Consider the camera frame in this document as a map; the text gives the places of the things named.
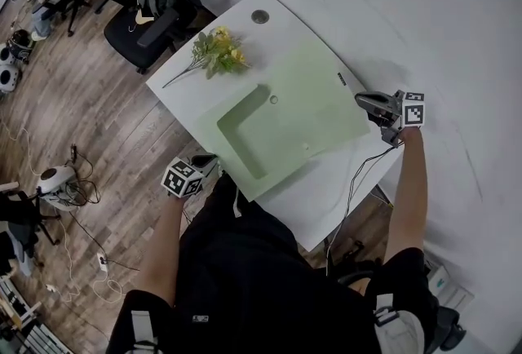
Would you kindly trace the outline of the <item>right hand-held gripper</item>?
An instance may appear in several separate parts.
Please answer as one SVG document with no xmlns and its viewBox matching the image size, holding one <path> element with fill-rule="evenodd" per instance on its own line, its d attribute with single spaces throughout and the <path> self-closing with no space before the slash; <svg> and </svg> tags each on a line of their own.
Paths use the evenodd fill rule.
<svg viewBox="0 0 522 354">
<path fill-rule="evenodd" d="M 386 111 L 374 108 L 367 111 L 367 116 L 371 122 L 381 125 L 383 141 L 394 148 L 399 146 L 400 132 L 404 128 L 424 125 L 425 95 L 423 93 L 397 91 L 390 96 L 371 91 L 357 93 L 355 99 L 362 108 L 369 106 L 387 108 Z"/>
</svg>

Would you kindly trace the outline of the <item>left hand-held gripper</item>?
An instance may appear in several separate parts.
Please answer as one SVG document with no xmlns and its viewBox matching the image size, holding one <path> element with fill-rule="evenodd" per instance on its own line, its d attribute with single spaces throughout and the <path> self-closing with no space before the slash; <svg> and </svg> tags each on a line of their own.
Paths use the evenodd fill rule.
<svg viewBox="0 0 522 354">
<path fill-rule="evenodd" d="M 165 170 L 161 186 L 175 197 L 189 197 L 198 192 L 204 178 L 218 165 L 214 154 L 197 154 L 189 159 L 175 157 Z"/>
</svg>

